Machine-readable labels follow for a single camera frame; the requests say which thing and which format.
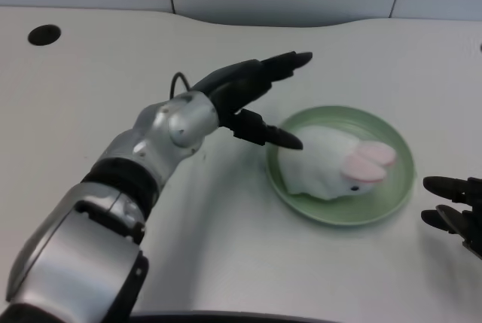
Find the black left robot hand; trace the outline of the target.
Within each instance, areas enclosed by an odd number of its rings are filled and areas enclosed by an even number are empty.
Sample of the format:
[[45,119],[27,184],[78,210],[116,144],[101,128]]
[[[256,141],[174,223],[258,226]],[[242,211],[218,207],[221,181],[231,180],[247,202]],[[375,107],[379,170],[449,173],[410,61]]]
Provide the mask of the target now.
[[312,58],[311,52],[292,51],[269,59],[238,62],[212,72],[192,89],[209,98],[218,115],[218,125],[231,130],[234,137],[256,145],[270,143],[301,150],[303,143],[299,138],[266,124],[262,116],[246,106],[266,94],[274,82],[292,77]]

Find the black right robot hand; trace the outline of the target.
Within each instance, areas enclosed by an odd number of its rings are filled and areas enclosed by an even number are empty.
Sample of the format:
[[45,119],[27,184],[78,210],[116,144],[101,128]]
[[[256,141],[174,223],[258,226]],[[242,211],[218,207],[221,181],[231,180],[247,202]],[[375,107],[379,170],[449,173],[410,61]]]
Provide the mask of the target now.
[[421,219],[431,227],[461,236],[462,245],[481,259],[481,180],[428,176],[423,179],[423,187],[452,204],[470,208],[459,212],[452,206],[437,205],[423,210]]

